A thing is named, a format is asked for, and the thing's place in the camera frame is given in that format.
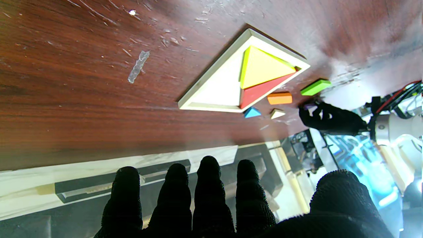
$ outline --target black cable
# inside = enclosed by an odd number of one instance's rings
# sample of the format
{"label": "black cable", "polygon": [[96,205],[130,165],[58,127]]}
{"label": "black cable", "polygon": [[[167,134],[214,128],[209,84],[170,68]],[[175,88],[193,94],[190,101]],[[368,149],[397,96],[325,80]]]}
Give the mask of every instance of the black cable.
{"label": "black cable", "polygon": [[405,92],[401,93],[400,95],[397,96],[397,98],[395,98],[394,100],[392,100],[392,102],[388,103],[388,105],[386,105],[383,108],[383,111],[392,111],[393,109],[395,109],[404,99],[408,98],[410,95],[412,95],[413,93],[421,93],[421,83],[416,83],[415,85],[411,86],[410,88],[408,88]]}
{"label": "black cable", "polygon": [[416,144],[416,142],[414,142],[414,140],[411,140],[411,142],[413,143],[413,145],[416,148],[416,150],[418,150],[421,153],[422,152],[422,147],[419,146],[418,144]]}
{"label": "black cable", "polygon": [[[422,88],[421,88],[420,84],[418,83],[418,84],[417,84],[417,87],[415,87],[415,89],[413,89],[413,90],[411,90],[411,91],[407,92],[407,93],[403,96],[403,99],[402,99],[402,100],[404,100],[404,99],[407,99],[407,98],[411,97],[414,93],[421,94],[421,92],[422,92]],[[398,115],[400,118],[402,118],[402,119],[410,119],[410,118],[412,118],[414,115],[413,115],[413,114],[411,114],[411,113],[409,113],[409,112],[407,112],[407,111],[402,111],[402,110],[398,107],[399,103],[397,103],[397,105],[395,105],[393,108],[391,108],[391,110],[394,110],[394,111],[397,113],[397,115]]]}

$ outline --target green parallelogram piece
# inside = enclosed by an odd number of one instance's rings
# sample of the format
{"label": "green parallelogram piece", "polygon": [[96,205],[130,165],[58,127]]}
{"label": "green parallelogram piece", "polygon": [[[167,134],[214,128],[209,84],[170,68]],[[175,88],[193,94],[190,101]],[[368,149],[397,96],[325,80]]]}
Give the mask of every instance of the green parallelogram piece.
{"label": "green parallelogram piece", "polygon": [[319,79],[316,82],[310,84],[309,86],[305,87],[301,90],[301,95],[303,96],[313,96],[316,93],[322,91],[323,89],[329,87],[331,82],[328,80]]}

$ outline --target wood grain surface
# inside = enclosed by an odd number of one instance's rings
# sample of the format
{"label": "wood grain surface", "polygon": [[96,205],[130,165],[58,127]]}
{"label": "wood grain surface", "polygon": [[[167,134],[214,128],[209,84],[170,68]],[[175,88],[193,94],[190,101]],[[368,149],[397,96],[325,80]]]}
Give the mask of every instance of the wood grain surface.
{"label": "wood grain surface", "polygon": [[[299,91],[318,78],[332,81],[321,96],[347,109],[421,79],[421,24],[418,0],[3,0],[0,170],[286,137],[305,129]],[[179,110],[248,25],[311,65],[280,89],[293,94],[277,106],[287,114],[271,120],[266,98],[251,119]]]}

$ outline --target glove finger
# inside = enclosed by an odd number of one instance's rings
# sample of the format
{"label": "glove finger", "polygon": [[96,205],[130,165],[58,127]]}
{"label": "glove finger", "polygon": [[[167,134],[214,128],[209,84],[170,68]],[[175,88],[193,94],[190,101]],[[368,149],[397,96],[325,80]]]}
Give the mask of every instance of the glove finger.
{"label": "glove finger", "polygon": [[312,116],[310,116],[310,112],[307,109],[300,108],[298,111],[299,118],[303,122],[304,125],[308,126],[308,124],[314,120]]}
{"label": "glove finger", "polygon": [[334,118],[346,118],[349,117],[353,112],[345,110],[345,109],[341,109],[341,108],[337,108],[331,104],[328,103],[324,103],[322,102],[319,107],[321,107],[324,111],[332,114],[332,116]]}
{"label": "glove finger", "polygon": [[201,160],[197,171],[195,210],[192,231],[195,237],[235,233],[232,214],[225,203],[225,188],[220,180],[220,166],[212,156]]}
{"label": "glove finger", "polygon": [[145,232],[150,235],[188,234],[192,219],[190,205],[187,171],[182,164],[173,164],[166,174],[157,206]]}
{"label": "glove finger", "polygon": [[276,224],[260,186],[257,170],[250,160],[238,164],[236,189],[236,233],[252,237]]}
{"label": "glove finger", "polygon": [[102,228],[95,237],[132,236],[138,234],[142,227],[140,175],[133,167],[120,168],[104,208]]}
{"label": "glove finger", "polygon": [[321,117],[322,121],[327,121],[330,119],[330,113],[327,110],[323,110],[323,114]]}
{"label": "glove finger", "polygon": [[313,118],[314,119],[320,119],[320,113],[323,110],[323,108],[319,105],[317,106],[316,110],[313,111]]}

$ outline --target red triangle piece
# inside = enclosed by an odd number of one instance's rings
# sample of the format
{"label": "red triangle piece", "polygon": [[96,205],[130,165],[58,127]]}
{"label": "red triangle piece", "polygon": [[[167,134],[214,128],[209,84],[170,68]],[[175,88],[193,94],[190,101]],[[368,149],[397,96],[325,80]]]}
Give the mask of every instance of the red triangle piece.
{"label": "red triangle piece", "polygon": [[263,96],[265,93],[267,93],[272,88],[279,85],[281,82],[287,80],[289,77],[294,75],[295,73],[285,75],[283,77],[279,77],[264,83],[260,83],[258,85],[249,87],[244,89],[241,99],[241,105],[240,108],[243,109],[246,106],[248,106],[250,103],[256,101],[259,97]]}

